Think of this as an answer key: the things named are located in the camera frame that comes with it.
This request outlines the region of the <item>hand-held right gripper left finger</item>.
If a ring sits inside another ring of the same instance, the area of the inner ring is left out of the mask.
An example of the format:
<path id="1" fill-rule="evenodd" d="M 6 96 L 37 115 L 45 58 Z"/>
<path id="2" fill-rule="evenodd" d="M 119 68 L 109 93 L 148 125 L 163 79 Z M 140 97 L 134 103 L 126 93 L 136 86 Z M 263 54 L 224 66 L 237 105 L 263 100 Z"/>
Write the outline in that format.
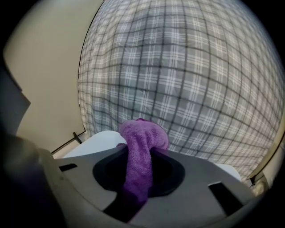
<path id="1" fill-rule="evenodd" d="M 58 174 L 60 180 L 70 184 L 100 211 L 115 201 L 126 179 L 126 145 L 62 159 L 55 159 L 51 153 L 41 150 L 41 156 L 48 174 Z"/>

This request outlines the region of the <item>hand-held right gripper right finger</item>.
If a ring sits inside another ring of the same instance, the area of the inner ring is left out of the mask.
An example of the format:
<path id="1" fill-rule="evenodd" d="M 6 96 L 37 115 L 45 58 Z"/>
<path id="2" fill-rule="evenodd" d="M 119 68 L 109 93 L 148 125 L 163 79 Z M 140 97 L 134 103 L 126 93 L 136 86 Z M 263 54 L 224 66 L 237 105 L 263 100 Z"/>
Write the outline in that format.
<path id="1" fill-rule="evenodd" d="M 150 198 L 132 223 L 214 223 L 227 215 L 209 185 L 222 183 L 242 205 L 253 198 L 252 191 L 235 175 L 212 162 L 172 151 L 166 155 L 180 162 L 185 177 L 167 196 Z"/>

